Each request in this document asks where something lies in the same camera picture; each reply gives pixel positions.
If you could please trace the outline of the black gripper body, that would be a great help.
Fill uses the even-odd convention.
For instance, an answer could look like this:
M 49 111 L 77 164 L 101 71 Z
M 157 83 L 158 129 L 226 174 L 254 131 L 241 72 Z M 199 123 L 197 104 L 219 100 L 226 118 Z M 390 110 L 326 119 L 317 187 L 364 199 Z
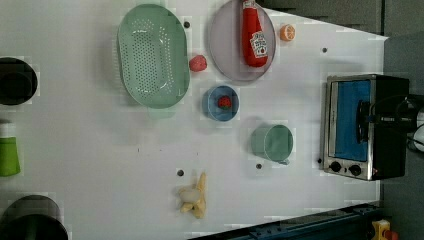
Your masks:
M 396 105 L 393 114 L 383 118 L 383 122 L 398 130 L 412 132 L 418 128 L 419 110 L 420 101 L 413 97 L 406 97 Z

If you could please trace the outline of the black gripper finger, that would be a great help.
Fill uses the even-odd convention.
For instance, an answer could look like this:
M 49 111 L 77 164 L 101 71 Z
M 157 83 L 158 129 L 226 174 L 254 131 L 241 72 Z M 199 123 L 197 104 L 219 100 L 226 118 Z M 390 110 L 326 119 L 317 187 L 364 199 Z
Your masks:
M 382 119 L 384 118 L 384 114 L 378 114 L 378 113 L 369 113 L 365 116 L 365 119 Z
M 381 118 L 366 118 L 365 123 L 368 124 L 383 124 L 384 120 Z

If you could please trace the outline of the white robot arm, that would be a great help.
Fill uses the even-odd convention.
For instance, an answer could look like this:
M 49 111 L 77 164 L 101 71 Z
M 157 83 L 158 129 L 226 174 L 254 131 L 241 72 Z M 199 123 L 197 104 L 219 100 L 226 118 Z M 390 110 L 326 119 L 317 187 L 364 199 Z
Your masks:
M 379 105 L 398 100 L 391 114 L 377 113 Z M 398 135 L 406 136 L 406 143 L 413 151 L 423 151 L 423 96 L 395 95 L 378 100 L 365 110 L 365 115 L 358 119 L 360 124 L 373 124 L 375 127 L 387 128 Z

